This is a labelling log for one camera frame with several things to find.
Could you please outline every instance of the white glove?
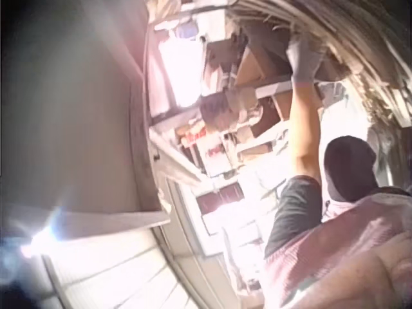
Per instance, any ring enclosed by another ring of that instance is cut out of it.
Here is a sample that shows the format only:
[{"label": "white glove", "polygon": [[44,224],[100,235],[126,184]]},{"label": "white glove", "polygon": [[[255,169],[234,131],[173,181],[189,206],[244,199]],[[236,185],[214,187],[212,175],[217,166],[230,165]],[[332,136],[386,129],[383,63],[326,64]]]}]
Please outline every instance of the white glove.
[{"label": "white glove", "polygon": [[293,35],[286,51],[293,70],[292,82],[314,82],[325,51],[326,46],[312,34]]}]

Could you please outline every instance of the person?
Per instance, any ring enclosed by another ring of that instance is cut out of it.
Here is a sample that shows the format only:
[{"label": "person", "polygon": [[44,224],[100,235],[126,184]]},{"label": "person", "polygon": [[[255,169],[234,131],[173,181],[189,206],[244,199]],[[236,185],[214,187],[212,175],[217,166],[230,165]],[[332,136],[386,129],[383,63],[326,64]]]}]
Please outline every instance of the person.
[{"label": "person", "polygon": [[323,222],[319,165],[319,97],[314,77],[323,57],[318,39],[294,35],[289,150],[293,176],[265,249],[260,283],[265,308],[409,308],[412,294],[412,197],[379,188],[375,154],[356,138],[325,152],[331,202]]},{"label": "person", "polygon": [[208,133],[235,132],[258,123],[263,115],[263,107],[252,87],[229,89],[201,100],[200,113]]}]

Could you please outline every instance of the raised arm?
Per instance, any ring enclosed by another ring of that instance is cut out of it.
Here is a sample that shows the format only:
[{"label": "raised arm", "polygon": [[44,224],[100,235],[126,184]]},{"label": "raised arm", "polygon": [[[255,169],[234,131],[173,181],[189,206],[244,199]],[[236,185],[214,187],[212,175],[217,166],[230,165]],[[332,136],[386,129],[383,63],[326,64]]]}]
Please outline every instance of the raised arm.
[{"label": "raised arm", "polygon": [[293,69],[289,148],[294,176],[306,175],[321,183],[319,142],[321,125],[317,110],[322,102],[314,78],[323,58],[323,47],[309,33],[295,36],[287,51]]}]

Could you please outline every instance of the pink shirt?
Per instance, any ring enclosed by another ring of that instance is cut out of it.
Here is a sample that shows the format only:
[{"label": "pink shirt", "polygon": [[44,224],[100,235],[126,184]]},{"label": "pink shirt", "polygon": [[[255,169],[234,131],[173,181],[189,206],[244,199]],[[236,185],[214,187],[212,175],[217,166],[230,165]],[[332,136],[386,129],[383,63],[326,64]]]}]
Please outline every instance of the pink shirt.
[{"label": "pink shirt", "polygon": [[316,281],[345,259],[411,231],[412,198],[376,194],[356,204],[332,202],[323,221],[266,259],[260,280],[266,308],[280,308],[303,281]]}]

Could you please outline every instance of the bright window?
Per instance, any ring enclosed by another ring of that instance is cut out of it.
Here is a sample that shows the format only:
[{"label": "bright window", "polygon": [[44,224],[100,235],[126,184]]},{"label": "bright window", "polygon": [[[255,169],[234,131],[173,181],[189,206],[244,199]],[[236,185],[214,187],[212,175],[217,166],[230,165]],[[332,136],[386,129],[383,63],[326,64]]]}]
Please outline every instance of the bright window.
[{"label": "bright window", "polygon": [[214,212],[202,216],[210,235],[218,234],[222,227],[242,228],[254,221],[256,213],[246,200],[219,207]]},{"label": "bright window", "polygon": [[203,44],[170,38],[159,45],[159,50],[178,105],[192,105],[201,94]]}]

